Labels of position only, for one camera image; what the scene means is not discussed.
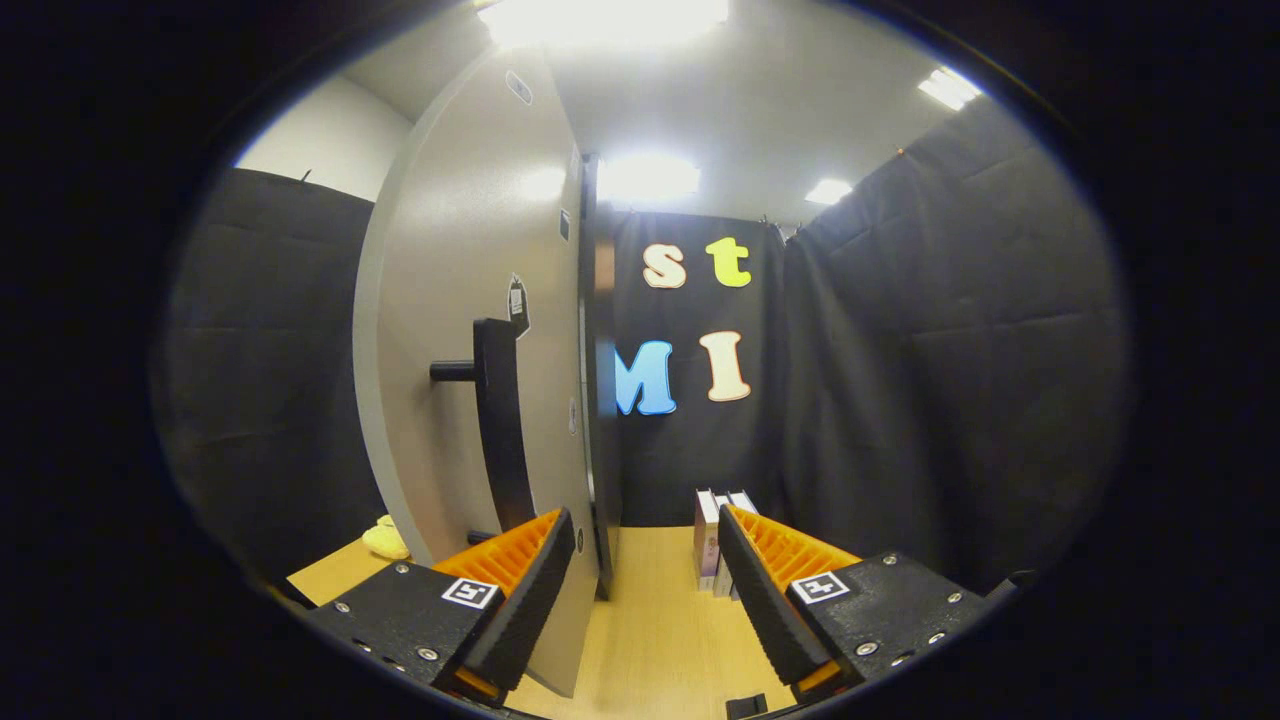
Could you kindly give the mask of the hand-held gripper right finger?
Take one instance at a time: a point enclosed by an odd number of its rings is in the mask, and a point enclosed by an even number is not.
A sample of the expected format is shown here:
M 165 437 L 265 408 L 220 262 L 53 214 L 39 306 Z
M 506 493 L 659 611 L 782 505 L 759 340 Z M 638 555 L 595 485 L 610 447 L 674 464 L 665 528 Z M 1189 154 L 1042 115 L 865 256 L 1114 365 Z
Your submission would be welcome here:
M 780 682 L 814 705 L 892 676 L 978 628 L 1012 597 L 979 593 L 891 550 L 858 557 L 735 505 L 719 548 Z

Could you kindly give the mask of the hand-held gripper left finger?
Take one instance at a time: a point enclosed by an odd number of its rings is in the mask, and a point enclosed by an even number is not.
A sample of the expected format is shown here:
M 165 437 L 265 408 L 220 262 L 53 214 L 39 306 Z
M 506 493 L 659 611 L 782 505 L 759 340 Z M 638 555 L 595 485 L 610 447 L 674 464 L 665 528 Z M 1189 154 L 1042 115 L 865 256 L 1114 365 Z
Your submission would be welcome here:
M 340 647 L 415 685 L 502 707 L 525 679 L 577 532 L 556 509 L 435 562 L 393 553 L 388 520 L 300 573 L 308 619 Z

